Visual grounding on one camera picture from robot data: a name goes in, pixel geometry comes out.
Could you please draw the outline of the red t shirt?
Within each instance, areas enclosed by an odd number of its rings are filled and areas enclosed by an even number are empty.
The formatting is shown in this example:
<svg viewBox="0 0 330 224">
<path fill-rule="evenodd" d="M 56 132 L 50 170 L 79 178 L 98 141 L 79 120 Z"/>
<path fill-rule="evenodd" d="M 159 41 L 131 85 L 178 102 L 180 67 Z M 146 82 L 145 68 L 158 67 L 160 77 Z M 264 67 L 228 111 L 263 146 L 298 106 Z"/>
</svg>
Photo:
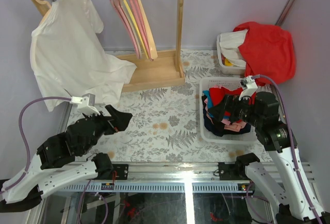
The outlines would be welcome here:
<svg viewBox="0 0 330 224">
<path fill-rule="evenodd" d="M 242 88 L 238 88 L 233 91 L 228 90 L 225 87 L 209 89 L 209 94 L 210 94 L 211 102 L 212 102 L 213 106 L 216 106 L 218 104 L 223 104 L 223 98 L 225 95 L 240 95 L 241 92 L 242 92 Z M 251 118 L 251 114 L 252 114 L 253 105 L 255 102 L 255 97 L 256 97 L 256 93 L 254 93 L 252 97 L 247 97 L 247 108 L 245 110 L 241 110 L 240 115 L 239 115 L 239 120 L 248 122 L 248 123 L 251 122 L 250 118 Z"/>
</svg>

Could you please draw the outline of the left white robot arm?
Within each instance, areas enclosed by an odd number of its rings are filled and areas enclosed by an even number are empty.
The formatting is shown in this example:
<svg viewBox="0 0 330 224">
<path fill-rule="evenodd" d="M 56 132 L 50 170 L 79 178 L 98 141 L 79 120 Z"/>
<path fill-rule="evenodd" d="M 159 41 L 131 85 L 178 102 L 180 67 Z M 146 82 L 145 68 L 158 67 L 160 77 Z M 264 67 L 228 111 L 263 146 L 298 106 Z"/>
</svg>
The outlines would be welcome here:
<svg viewBox="0 0 330 224">
<path fill-rule="evenodd" d="M 2 180 L 2 213 L 25 212 L 41 203 L 54 192 L 82 180 L 107 180 L 113 177 L 113 164 L 106 153 L 97 153 L 90 161 L 73 168 L 64 167 L 77 157 L 86 155 L 103 135 L 125 131 L 132 114 L 120 112 L 107 105 L 108 116 L 84 115 L 65 132 L 48 138 L 34 154 L 29 168 L 23 171 L 24 178 L 13 187 L 19 178 Z"/>
</svg>

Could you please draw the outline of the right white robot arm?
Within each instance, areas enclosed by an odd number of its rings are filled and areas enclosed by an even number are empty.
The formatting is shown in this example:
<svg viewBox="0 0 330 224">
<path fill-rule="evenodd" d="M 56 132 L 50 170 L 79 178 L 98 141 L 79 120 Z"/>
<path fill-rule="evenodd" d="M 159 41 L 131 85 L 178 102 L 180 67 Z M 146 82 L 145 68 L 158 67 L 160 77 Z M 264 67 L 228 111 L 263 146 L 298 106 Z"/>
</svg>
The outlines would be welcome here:
<svg viewBox="0 0 330 224">
<path fill-rule="evenodd" d="M 228 116 L 255 128 L 258 141 L 271 157 L 282 186 L 264 171 L 259 158 L 249 153 L 235 162 L 235 174 L 250 179 L 264 194 L 277 223 L 329 223 L 325 211 L 311 189 L 299 158 L 296 140 L 287 124 L 279 119 L 279 103 L 274 94 L 259 92 L 240 98 L 238 95 L 211 96 L 208 113 L 214 121 Z"/>
</svg>

